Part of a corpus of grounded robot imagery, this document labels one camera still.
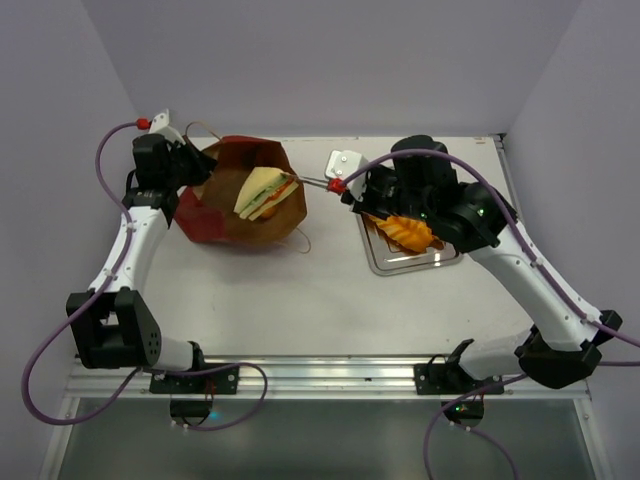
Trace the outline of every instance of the red connector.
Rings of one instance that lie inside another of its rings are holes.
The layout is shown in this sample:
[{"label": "red connector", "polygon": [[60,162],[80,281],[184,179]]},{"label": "red connector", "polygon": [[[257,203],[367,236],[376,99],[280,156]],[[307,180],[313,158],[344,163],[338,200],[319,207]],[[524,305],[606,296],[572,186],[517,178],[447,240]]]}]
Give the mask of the red connector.
[{"label": "red connector", "polygon": [[342,195],[344,192],[347,191],[347,186],[342,183],[341,179],[334,178],[331,181],[329,181],[327,190],[333,193],[337,193],[338,195]]},{"label": "red connector", "polygon": [[151,128],[151,122],[148,118],[140,117],[136,120],[136,127],[138,127],[138,130],[149,130]]}]

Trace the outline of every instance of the metal tray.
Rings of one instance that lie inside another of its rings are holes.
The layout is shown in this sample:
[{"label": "metal tray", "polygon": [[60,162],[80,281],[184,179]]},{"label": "metal tray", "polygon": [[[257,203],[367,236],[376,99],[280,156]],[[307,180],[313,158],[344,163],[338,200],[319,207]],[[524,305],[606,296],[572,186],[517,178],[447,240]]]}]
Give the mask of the metal tray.
[{"label": "metal tray", "polygon": [[445,267],[462,260],[462,255],[453,245],[447,243],[443,250],[428,248],[424,253],[410,253],[389,240],[364,216],[357,215],[357,221],[369,267],[376,275],[386,277],[427,268]]}]

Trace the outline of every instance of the table surface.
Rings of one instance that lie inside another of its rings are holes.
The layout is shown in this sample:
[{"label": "table surface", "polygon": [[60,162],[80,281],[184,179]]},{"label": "table surface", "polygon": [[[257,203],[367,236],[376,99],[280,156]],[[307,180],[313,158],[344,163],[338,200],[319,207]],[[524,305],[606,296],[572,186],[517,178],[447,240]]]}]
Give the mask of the table surface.
[{"label": "table surface", "polygon": [[[300,175],[322,177],[332,150],[374,159],[398,138],[278,138]],[[494,142],[438,138],[509,198]],[[194,139],[203,147],[208,139]],[[461,180],[470,180],[459,172]],[[456,265],[391,277],[367,264],[356,218],[331,193],[306,187],[300,228],[313,248],[247,249],[191,243],[173,223],[160,244],[144,298],[163,334],[193,340],[207,355],[407,355],[449,353],[531,324],[486,270]],[[291,245],[303,248],[297,233]]]}]

